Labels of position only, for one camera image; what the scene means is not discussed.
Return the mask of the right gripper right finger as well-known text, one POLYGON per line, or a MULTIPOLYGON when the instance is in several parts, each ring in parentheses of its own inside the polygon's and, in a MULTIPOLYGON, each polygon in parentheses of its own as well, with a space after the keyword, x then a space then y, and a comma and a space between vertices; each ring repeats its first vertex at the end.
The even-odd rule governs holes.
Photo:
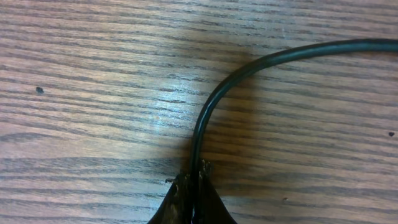
POLYGON ((212 164, 202 160, 195 196, 194 224, 237 224, 210 181, 212 164))

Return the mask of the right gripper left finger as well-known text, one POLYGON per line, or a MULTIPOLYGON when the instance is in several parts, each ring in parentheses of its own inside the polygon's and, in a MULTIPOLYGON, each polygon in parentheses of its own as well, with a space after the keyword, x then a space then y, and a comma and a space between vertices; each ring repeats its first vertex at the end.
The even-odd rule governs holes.
POLYGON ((180 173, 166 182, 171 183, 169 191, 148 224, 191 224, 193 202, 190 175, 180 173))

